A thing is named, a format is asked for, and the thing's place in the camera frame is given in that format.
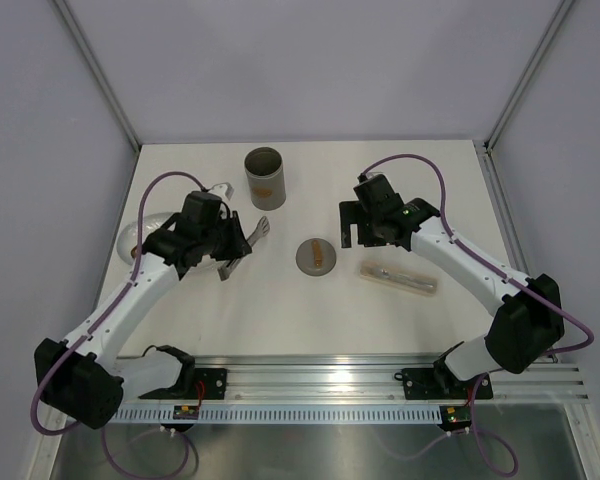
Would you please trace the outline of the grey lid with leather strap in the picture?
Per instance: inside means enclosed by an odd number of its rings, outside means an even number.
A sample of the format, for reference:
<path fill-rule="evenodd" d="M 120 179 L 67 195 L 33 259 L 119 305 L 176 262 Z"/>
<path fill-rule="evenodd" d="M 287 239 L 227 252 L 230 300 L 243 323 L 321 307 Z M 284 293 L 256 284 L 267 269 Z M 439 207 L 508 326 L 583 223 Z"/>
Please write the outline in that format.
<path fill-rule="evenodd" d="M 295 255 L 296 266 L 305 275 L 320 277 L 330 273 L 337 262 L 334 246 L 322 238 L 303 241 Z"/>

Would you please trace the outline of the grey cylindrical lunch container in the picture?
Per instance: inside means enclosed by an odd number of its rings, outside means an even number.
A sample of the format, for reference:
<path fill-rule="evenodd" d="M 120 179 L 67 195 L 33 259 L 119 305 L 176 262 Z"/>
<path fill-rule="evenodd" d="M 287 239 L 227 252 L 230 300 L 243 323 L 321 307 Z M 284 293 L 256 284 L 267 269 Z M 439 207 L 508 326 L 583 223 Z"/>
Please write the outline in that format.
<path fill-rule="evenodd" d="M 271 147 L 259 147 L 244 159 L 244 169 L 253 205 L 262 211 L 273 211 L 286 201 L 283 159 Z"/>

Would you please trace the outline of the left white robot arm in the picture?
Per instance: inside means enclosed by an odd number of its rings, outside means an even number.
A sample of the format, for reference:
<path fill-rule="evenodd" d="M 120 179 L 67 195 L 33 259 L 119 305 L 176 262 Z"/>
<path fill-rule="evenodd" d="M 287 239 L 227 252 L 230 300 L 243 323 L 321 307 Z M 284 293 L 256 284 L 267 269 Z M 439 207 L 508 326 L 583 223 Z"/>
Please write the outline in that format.
<path fill-rule="evenodd" d="M 228 207 L 228 186 L 193 191 L 180 211 L 144 239 L 129 277 L 62 340 L 43 340 L 34 352 L 35 403 L 100 429 L 119 407 L 146 394 L 167 398 L 197 394 L 194 356 L 169 345 L 135 360 L 118 362 L 121 348 L 153 306 L 204 257 L 232 261 L 251 246 L 237 212 Z"/>

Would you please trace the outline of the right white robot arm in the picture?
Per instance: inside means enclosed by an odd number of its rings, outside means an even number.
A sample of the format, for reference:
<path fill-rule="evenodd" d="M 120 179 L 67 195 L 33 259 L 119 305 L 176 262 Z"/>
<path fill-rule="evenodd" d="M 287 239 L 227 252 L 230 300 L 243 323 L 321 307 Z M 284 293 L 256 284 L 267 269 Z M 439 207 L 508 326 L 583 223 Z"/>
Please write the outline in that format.
<path fill-rule="evenodd" d="M 523 372 L 564 335 L 560 292 L 548 275 L 531 278 L 499 267 L 488 256 L 469 254 L 440 210 L 421 198 L 404 202 L 384 175 L 361 176 L 356 198 L 339 205 L 341 245 L 392 245 L 439 267 L 492 315 L 489 330 L 447 350 L 432 366 L 436 389 L 456 396 L 480 374 Z"/>

